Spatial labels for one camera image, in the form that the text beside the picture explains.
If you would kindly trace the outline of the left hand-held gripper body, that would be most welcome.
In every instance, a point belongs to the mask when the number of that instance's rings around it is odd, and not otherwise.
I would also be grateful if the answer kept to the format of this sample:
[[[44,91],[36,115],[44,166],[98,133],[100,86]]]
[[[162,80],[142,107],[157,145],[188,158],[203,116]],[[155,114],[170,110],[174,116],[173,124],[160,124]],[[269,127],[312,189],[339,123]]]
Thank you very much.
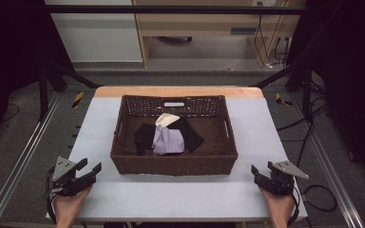
[[[54,166],[53,176],[50,178],[51,190],[53,194],[63,197],[70,197],[79,194],[86,188],[78,188],[76,181],[76,163],[59,157]]]

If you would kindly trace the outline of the person's right hand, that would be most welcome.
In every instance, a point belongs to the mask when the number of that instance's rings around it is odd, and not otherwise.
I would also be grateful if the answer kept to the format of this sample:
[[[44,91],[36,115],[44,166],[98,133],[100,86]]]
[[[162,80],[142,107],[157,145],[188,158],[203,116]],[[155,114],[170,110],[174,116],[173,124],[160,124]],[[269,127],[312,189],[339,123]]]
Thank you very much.
[[[274,228],[288,228],[288,221],[295,208],[295,202],[291,196],[275,196],[263,188],[262,193],[269,214],[270,221]]]

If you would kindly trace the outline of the person's left hand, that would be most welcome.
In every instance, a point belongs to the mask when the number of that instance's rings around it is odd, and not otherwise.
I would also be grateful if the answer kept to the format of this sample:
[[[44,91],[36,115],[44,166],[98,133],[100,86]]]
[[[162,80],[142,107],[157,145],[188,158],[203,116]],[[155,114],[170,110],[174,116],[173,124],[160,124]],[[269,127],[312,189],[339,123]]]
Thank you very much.
[[[52,206],[56,216],[56,228],[71,228],[76,220],[85,198],[91,191],[92,186],[72,197],[56,196]]]

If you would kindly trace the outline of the black and yellow tape strip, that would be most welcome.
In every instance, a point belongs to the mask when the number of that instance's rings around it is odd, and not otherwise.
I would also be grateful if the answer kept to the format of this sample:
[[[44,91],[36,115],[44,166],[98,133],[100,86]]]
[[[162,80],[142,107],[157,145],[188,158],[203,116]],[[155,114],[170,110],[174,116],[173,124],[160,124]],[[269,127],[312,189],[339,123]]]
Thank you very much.
[[[74,102],[72,104],[72,108],[76,108],[78,107],[79,103],[81,102],[82,98],[84,96],[84,92],[79,92],[76,96],[75,96],[75,99],[74,99]]]
[[[279,93],[276,93],[276,102],[279,105],[285,105],[285,106],[292,106],[293,105],[291,102],[283,101]]]

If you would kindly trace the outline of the small black cloth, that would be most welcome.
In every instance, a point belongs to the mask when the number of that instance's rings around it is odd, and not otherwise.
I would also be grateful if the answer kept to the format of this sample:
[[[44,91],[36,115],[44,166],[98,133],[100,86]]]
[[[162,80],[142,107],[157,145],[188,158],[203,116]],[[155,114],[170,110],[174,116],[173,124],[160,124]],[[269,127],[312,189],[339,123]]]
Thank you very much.
[[[155,125],[144,123],[135,131],[134,137],[138,156],[142,156],[146,149],[152,148],[155,130]]]

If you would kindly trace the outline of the black metal stand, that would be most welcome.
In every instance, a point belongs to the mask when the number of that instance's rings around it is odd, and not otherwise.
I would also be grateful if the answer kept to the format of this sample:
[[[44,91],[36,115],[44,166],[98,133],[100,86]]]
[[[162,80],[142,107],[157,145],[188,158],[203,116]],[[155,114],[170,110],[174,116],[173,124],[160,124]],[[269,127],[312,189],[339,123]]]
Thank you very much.
[[[65,91],[67,89],[67,83],[63,79],[64,75],[69,76],[89,88],[100,87],[100,85],[95,84],[78,74],[74,69],[70,69],[55,62],[45,62],[41,64],[38,71],[40,121],[43,121],[48,115],[48,83],[53,86],[55,91]]]
[[[302,95],[302,114],[310,123],[313,119],[311,105],[311,81],[312,69],[309,67],[309,62],[305,59],[295,60],[291,65],[273,74],[267,79],[256,83],[253,87],[264,88],[274,81],[289,75],[289,80],[286,83],[286,90],[289,92],[296,91],[300,86],[303,86]]]

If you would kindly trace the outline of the white table mat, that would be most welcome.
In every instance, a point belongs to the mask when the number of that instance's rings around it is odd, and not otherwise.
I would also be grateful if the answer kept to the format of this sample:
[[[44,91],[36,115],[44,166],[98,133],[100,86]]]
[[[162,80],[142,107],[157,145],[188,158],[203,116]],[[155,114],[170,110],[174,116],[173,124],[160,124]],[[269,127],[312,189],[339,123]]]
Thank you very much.
[[[251,167],[269,173],[268,162],[287,159],[263,98],[226,100],[239,153],[227,176],[121,175],[110,150],[121,104],[119,98],[94,98],[69,158],[97,163],[97,175],[78,219],[84,221],[255,221],[268,217]]]

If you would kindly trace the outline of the brown wicker basket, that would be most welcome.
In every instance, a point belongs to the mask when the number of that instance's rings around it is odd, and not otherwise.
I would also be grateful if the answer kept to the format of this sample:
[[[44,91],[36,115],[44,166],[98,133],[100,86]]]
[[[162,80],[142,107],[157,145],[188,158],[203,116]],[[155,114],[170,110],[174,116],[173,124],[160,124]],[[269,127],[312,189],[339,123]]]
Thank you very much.
[[[163,113],[186,118],[204,138],[195,151],[156,156],[152,149],[137,155],[134,133],[155,125]],[[169,176],[228,175],[238,158],[229,113],[222,95],[155,97],[124,95],[110,157],[121,174]]]

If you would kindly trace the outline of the lavender cloth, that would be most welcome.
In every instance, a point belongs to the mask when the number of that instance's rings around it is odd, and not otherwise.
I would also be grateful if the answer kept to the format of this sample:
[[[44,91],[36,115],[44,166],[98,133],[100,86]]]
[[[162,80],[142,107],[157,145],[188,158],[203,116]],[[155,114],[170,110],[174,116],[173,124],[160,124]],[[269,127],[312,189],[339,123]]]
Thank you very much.
[[[169,129],[158,125],[152,143],[155,155],[178,154],[184,151],[183,134],[179,129]]]

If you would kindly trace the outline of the cream cloth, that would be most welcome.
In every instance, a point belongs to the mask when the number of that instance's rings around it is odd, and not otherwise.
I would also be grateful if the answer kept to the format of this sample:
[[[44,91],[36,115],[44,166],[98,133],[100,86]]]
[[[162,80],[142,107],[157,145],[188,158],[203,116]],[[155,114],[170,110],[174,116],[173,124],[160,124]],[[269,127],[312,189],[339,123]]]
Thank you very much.
[[[167,127],[170,124],[176,122],[180,117],[170,114],[170,113],[163,113],[161,116],[158,117],[158,119],[155,122],[156,126],[162,126]]]

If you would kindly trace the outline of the dark curtain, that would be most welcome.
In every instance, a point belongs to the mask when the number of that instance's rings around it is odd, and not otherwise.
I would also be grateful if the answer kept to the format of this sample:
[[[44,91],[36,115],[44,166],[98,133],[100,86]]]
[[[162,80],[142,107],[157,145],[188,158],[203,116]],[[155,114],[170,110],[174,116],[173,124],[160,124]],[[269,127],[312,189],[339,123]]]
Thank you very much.
[[[312,70],[327,87],[346,138],[365,164],[365,0],[305,0],[310,8],[336,15],[321,33]]]
[[[0,123],[10,94],[38,81],[39,59],[72,69],[45,0],[0,0]]]

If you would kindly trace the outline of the white cabinet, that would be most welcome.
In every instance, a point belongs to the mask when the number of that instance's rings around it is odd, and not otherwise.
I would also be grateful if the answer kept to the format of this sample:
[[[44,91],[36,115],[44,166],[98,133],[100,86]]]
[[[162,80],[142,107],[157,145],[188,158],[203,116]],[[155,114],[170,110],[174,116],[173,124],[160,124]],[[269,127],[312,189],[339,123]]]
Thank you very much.
[[[52,13],[73,63],[141,62],[134,14]]]

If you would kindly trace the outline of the wooden desk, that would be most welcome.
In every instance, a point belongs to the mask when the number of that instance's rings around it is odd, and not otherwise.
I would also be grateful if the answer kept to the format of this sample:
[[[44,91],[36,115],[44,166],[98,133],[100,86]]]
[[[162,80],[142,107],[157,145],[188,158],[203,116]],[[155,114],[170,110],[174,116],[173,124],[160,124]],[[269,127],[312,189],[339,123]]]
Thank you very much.
[[[303,7],[306,0],[131,0],[134,6]],[[260,67],[273,64],[279,38],[291,37],[297,15],[141,14],[135,15],[144,63],[154,37],[245,37]]]

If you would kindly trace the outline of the aluminium floor rail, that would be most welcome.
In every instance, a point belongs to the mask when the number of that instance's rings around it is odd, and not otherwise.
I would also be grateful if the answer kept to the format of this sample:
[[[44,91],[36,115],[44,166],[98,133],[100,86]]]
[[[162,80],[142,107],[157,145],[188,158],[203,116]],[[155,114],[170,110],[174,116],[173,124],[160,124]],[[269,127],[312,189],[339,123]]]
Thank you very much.
[[[14,191],[17,188],[19,181],[21,180],[26,168],[29,165],[29,161],[32,158],[39,142],[41,141],[48,124],[52,118],[53,113],[55,112],[60,99],[62,98],[62,94],[60,92],[54,92],[52,98],[48,104],[48,111],[45,117],[38,122],[35,126],[31,136],[24,149],[22,150],[21,155],[19,156],[16,164],[12,168],[5,184],[0,190],[0,218],[2,217]]]
[[[349,162],[347,146],[337,133],[329,114],[329,107],[323,97],[313,95],[311,98],[311,123],[303,123],[310,131],[306,142],[311,145],[317,164],[324,179],[337,200],[348,228],[365,228],[365,224],[346,188],[345,179],[340,175],[339,162]]]

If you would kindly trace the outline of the black horizontal frame bar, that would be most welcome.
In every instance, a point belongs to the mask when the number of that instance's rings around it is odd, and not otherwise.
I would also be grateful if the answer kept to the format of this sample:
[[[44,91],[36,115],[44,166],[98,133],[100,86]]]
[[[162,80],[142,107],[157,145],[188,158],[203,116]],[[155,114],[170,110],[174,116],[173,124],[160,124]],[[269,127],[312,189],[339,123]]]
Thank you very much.
[[[219,6],[92,6],[47,5],[50,13],[141,13],[141,14],[265,14],[301,15],[312,9],[271,7],[219,7]]]

